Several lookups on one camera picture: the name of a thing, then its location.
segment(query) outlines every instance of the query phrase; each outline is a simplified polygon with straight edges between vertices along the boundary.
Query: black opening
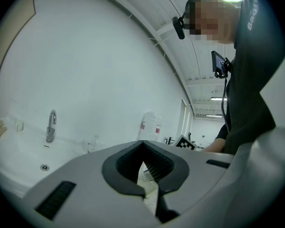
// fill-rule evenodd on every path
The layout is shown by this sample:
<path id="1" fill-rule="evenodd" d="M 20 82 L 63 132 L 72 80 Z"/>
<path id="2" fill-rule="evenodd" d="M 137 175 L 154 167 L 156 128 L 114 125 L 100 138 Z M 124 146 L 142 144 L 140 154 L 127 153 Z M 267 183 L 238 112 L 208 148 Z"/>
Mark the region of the black opening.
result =
<path id="1" fill-rule="evenodd" d="M 162 223 L 177 217 L 178 213 L 167 209 L 163 196 L 178 190 L 189 175 L 189 166 L 181 157 L 149 141 L 138 141 L 105 160 L 103 177 L 117 192 L 144 198 L 144 189 L 137 185 L 142 162 L 158 184 L 156 217 Z"/>

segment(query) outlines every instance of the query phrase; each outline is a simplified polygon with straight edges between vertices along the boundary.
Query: black jacket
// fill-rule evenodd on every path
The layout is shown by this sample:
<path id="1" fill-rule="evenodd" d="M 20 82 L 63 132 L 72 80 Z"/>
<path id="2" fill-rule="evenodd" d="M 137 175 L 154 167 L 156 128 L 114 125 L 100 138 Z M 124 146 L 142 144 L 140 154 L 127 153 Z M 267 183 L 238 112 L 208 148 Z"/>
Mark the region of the black jacket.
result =
<path id="1" fill-rule="evenodd" d="M 223 152 L 229 154 L 275 127 L 260 91 L 285 56 L 285 37 L 267 0 L 244 0 L 237 29 L 226 90 L 230 132 L 224 125 L 217 136 L 226 139 Z"/>

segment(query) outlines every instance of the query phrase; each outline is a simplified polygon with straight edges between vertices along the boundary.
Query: faucet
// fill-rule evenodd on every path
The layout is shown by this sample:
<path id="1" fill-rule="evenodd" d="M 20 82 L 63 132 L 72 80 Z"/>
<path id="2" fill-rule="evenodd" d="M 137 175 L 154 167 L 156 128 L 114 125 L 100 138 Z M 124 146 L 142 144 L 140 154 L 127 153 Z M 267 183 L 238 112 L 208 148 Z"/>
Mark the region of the faucet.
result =
<path id="1" fill-rule="evenodd" d="M 48 127 L 47 127 L 47 142 L 52 142 L 54 139 L 54 132 L 55 129 L 52 128 L 52 121 L 53 124 L 56 125 L 56 111 L 52 110 L 50 115 L 49 115 L 49 120 L 48 120 Z"/>

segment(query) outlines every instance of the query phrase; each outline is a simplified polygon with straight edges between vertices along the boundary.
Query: white sink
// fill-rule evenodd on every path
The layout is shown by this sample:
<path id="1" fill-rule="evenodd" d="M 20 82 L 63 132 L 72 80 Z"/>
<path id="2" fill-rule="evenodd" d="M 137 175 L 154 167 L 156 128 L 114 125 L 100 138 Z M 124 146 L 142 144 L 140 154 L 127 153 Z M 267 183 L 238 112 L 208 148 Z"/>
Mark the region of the white sink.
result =
<path id="1" fill-rule="evenodd" d="M 48 143 L 45 130 L 24 123 L 23 131 L 17 132 L 15 118 L 2 120 L 8 129 L 0 137 L 0 186 L 18 197 L 71 159 L 85 154 L 80 142 L 54 137 Z M 48 171 L 41 170 L 41 165 L 47 165 Z"/>

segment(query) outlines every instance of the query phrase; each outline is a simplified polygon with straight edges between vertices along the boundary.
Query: ceiling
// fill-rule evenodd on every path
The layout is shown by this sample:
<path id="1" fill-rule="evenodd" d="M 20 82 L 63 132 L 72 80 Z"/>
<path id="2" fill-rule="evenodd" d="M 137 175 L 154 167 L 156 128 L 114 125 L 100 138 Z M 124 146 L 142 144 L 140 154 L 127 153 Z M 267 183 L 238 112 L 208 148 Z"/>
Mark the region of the ceiling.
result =
<path id="1" fill-rule="evenodd" d="M 187 0 L 115 0 L 135 16 L 152 35 L 154 44 L 163 49 L 163 57 L 173 64 L 185 91 L 187 92 L 195 116 L 222 114 L 220 101 L 211 97 L 222 97 L 224 80 L 216 79 L 212 72 L 211 51 L 215 50 L 230 61 L 235 56 L 233 44 L 194 38 L 185 31 L 185 39 L 180 40 L 171 23 L 174 16 L 181 16 Z"/>

